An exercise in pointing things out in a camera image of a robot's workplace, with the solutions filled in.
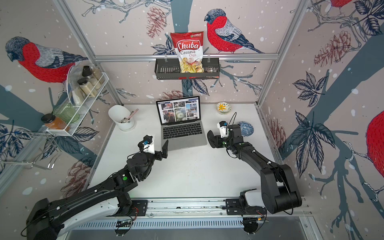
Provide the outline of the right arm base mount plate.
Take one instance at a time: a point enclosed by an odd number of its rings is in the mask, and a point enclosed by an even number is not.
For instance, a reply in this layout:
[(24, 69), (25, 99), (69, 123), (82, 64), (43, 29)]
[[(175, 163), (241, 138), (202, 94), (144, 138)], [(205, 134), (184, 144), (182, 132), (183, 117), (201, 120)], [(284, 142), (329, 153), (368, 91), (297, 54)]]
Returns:
[(226, 199), (223, 207), (229, 216), (260, 215), (264, 216), (267, 209), (260, 206), (251, 207), (246, 201), (237, 199)]

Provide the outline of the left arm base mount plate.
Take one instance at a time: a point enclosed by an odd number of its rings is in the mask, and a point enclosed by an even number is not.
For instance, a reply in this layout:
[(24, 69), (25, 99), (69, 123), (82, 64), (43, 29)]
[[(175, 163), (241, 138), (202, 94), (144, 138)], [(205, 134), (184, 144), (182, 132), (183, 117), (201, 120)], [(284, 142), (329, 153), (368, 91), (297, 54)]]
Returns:
[(148, 200), (131, 200), (130, 205), (118, 204), (117, 212), (110, 217), (144, 217), (147, 213), (148, 203)]

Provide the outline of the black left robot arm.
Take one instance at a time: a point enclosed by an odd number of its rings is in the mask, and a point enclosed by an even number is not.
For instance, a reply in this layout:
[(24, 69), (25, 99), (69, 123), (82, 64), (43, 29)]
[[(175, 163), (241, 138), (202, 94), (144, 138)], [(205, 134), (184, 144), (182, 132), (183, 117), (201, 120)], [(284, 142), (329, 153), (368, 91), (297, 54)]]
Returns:
[(56, 240), (76, 227), (100, 217), (130, 216), (133, 202), (129, 191), (151, 173), (156, 160), (168, 156), (168, 141), (161, 151), (154, 149), (153, 137), (139, 142), (139, 152), (128, 156), (126, 165), (100, 184), (76, 195), (35, 203), (21, 236), (28, 240)]

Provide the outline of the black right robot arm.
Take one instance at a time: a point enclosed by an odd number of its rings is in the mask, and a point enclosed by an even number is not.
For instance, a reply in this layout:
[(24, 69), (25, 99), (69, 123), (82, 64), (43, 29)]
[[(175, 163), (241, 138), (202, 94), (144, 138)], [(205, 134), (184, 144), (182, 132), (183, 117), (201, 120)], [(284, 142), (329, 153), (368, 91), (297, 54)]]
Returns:
[(207, 139), (214, 149), (225, 148), (237, 159), (252, 167), (261, 178), (261, 196), (271, 214), (293, 210), (302, 206), (302, 197), (288, 165), (279, 165), (259, 153), (252, 144), (245, 142), (239, 125), (218, 124), (220, 134), (208, 131)]

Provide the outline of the silver laptop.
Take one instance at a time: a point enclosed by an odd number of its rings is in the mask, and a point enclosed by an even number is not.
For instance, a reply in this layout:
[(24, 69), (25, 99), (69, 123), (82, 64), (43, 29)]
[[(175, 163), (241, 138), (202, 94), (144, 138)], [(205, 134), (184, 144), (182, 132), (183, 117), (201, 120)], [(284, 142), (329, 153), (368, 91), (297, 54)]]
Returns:
[(169, 151), (207, 144), (199, 96), (156, 101), (156, 105), (162, 144), (167, 143)]

